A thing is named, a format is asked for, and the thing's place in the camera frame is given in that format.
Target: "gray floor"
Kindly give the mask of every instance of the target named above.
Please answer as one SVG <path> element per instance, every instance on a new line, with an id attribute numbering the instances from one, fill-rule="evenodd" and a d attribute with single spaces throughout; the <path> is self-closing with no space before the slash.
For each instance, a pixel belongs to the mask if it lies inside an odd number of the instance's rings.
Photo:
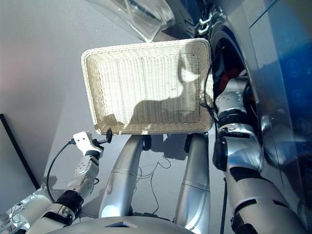
<path id="1" fill-rule="evenodd" d="M 210 182 L 211 182 L 211 222 L 210 233 L 219 233 L 220 220 L 222 214 L 223 202 L 223 173 L 218 171 L 212 164 L 212 152 L 214 145 L 215 130 L 209 132 L 209 151 L 210 151 Z M 184 170 L 187 162 L 187 154 L 183 150 L 184 140 L 186 135 L 164 135 L 153 136 L 152 149 L 143 152 L 140 159 L 140 167 L 143 174 L 146 175 L 153 170 L 157 162 L 164 167 L 168 167 L 169 163 L 163 156 L 165 156 L 171 163 L 169 169 L 157 167 L 156 173 L 153 176 L 153 188 L 159 202 L 159 209 L 156 214 L 160 217 L 173 219 L 175 215 L 176 202 L 179 194 L 180 185 L 183 179 Z M 98 178 L 100 183 L 95 186 L 95 189 L 90 197 L 85 200 L 81 221 L 97 217 L 99 205 L 101 203 L 102 195 L 110 175 L 110 171 L 115 163 L 118 154 L 129 136 L 114 136 L 111 144 L 106 144 L 103 158 L 100 160 L 100 172 Z M 75 146 L 65 151 L 56 161 L 53 171 L 51 172 L 51 181 L 55 191 L 54 196 L 57 196 L 66 188 L 74 167 L 81 157 L 81 153 Z M 137 189 L 132 200 L 132 207 L 134 212 L 148 212 L 152 213 L 156 208 L 156 201 L 153 196 L 150 179 L 142 179 L 137 184 Z M 227 219 L 225 224 L 225 233 L 232 233 L 230 227 L 231 210 L 227 208 Z"/>

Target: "black cable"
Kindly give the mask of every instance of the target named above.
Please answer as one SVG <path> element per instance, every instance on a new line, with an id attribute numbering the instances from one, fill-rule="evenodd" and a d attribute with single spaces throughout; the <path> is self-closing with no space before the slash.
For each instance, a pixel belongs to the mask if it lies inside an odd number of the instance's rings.
<path id="1" fill-rule="evenodd" d="M 222 50 L 225 48 L 225 46 L 223 46 L 214 56 L 210 66 L 209 66 L 209 69 L 208 69 L 208 73 L 207 73 L 207 77 L 205 79 L 205 86 L 204 86 L 204 100 L 205 100 L 205 106 L 207 106 L 207 98 L 206 98 L 206 86 L 207 86 L 207 81 L 208 81 L 208 76 L 213 68 L 213 64 L 215 63 L 216 59 L 219 57 L 219 55 L 221 54 Z"/>
<path id="2" fill-rule="evenodd" d="M 225 213 L 226 213 L 226 202 L 228 199 L 228 189 L 226 186 L 226 180 L 224 179 L 224 197 L 223 197 L 223 208 L 222 208 L 222 218 L 221 218 L 221 227 L 220 234 L 224 233 L 224 222 L 225 222 Z"/>
<path id="3" fill-rule="evenodd" d="M 99 179 L 98 178 L 95 178 L 94 180 L 96 180 L 96 182 L 93 185 L 96 185 L 96 184 L 99 183 Z"/>
<path id="4" fill-rule="evenodd" d="M 50 172 L 51 172 L 51 169 L 52 169 L 52 166 L 53 166 L 55 160 L 58 158 L 58 156 L 60 155 L 60 153 L 62 153 L 62 151 L 63 151 L 68 145 L 70 145 L 70 144 L 72 144 L 72 142 L 71 142 L 71 141 L 68 141 L 68 142 L 63 146 L 63 148 L 60 149 L 60 151 L 57 153 L 57 155 L 55 155 L 54 159 L 52 160 L 51 165 L 50 165 L 49 170 L 48 170 L 48 174 L 47 174 L 47 192 L 48 192 L 49 198 L 51 199 L 51 201 L 52 201 L 53 203 L 55 203 L 55 200 L 53 199 L 53 197 L 52 197 L 52 195 L 51 195 L 51 192 L 50 192 L 50 188 L 49 188 L 49 176 L 50 176 Z"/>
<path id="5" fill-rule="evenodd" d="M 223 50 L 224 48 L 225 48 L 225 46 L 223 46 L 223 47 L 215 54 L 215 56 L 214 56 L 214 58 L 213 58 L 213 60 L 212 60 L 212 62 L 211 62 L 211 64 L 210 64 L 210 66 L 209 66 L 208 73 L 207 73 L 207 76 L 206 76 L 206 79 L 205 79 L 205 85 L 204 85 L 204 101 L 205 101 L 205 103 L 204 103 L 204 104 L 201 104 L 201 106 L 207 108 L 209 114 L 210 114 L 212 117 L 214 117 L 214 120 L 215 120 L 216 123 L 218 123 L 218 121 L 217 121 L 217 119 L 216 119 L 215 116 L 214 116 L 214 110 L 213 110 L 210 106 L 207 105 L 206 88 L 207 88 L 208 76 L 209 76 L 209 74 L 210 74 L 210 72 L 211 72 L 211 70 L 212 70 L 213 64 L 215 63 L 216 59 L 219 57 L 219 55 L 221 54 L 221 52 L 222 52 L 222 50 Z"/>
<path id="6" fill-rule="evenodd" d="M 154 189 L 153 189 L 153 184 L 152 184 L 153 175 L 154 175 L 154 173 L 153 173 L 152 176 L 151 176 L 151 188 L 152 188 L 152 192 L 153 192 L 153 195 L 154 195 L 156 204 L 157 204 L 157 208 L 156 208 L 156 210 L 155 210 L 152 214 L 155 214 L 155 213 L 158 211 L 158 209 L 159 209 L 159 204 L 158 204 L 157 197 L 156 197 L 155 192 L 154 192 Z"/>

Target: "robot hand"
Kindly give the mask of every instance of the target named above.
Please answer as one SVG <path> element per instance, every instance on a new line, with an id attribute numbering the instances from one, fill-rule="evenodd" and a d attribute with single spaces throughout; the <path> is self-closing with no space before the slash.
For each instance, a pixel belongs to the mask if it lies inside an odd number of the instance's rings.
<path id="1" fill-rule="evenodd" d="M 80 213 L 84 199 L 92 193 L 98 175 L 98 160 L 104 150 L 100 144 L 111 142 L 112 130 L 107 131 L 104 141 L 92 139 L 89 132 L 75 134 L 74 140 L 83 154 L 75 169 L 74 178 L 57 201 L 30 227 L 27 234 L 44 234 L 71 225 Z"/>

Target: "silver metal surface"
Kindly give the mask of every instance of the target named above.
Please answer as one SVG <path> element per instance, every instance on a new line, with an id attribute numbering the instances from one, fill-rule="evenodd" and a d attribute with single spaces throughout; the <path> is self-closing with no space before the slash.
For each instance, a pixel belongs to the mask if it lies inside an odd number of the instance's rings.
<path id="1" fill-rule="evenodd" d="M 274 184 L 267 180 L 246 178 L 235 181 L 228 171 L 225 173 L 225 178 L 228 187 L 228 198 L 233 211 L 240 204 L 251 199 L 270 199 L 278 201 L 285 206 L 288 205 Z"/>
<path id="2" fill-rule="evenodd" d="M 244 167 L 261 172 L 263 155 L 261 146 L 256 139 L 224 137 L 227 141 L 228 162 L 227 169 Z"/>
<path id="3" fill-rule="evenodd" d="M 254 134 L 253 127 L 248 124 L 243 124 L 243 123 L 226 124 L 226 125 L 221 126 L 218 129 L 218 134 L 222 132 L 222 129 L 225 129 L 225 128 L 228 129 L 229 133 L 245 133 L 245 134 L 248 134 L 250 138 L 257 140 L 257 136 Z"/>
<path id="4" fill-rule="evenodd" d="M 77 223 L 50 234 L 192 234 L 170 221 L 151 217 L 107 217 Z"/>
<path id="5" fill-rule="evenodd" d="M 251 223 L 258 234 L 308 234 L 295 212 L 271 200 L 256 200 L 239 211 L 245 223 Z"/>
<path id="6" fill-rule="evenodd" d="M 218 117 L 225 111 L 240 110 L 246 113 L 242 94 L 248 84 L 246 77 L 231 79 L 224 91 L 216 98 Z"/>
<path id="7" fill-rule="evenodd" d="M 203 134 L 193 134 L 174 223 L 193 233 L 207 234 L 209 220 L 208 138 Z"/>
<path id="8" fill-rule="evenodd" d="M 129 138 L 112 169 L 98 216 L 126 216 L 136 186 L 137 170 L 143 150 L 143 136 Z"/>

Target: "transparent plastic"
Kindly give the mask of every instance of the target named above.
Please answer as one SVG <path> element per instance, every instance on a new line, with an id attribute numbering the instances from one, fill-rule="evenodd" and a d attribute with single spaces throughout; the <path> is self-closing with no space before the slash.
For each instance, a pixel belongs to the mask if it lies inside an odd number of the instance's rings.
<path id="1" fill-rule="evenodd" d="M 173 26 L 175 17 L 165 0 L 87 0 L 113 22 L 146 41 Z"/>

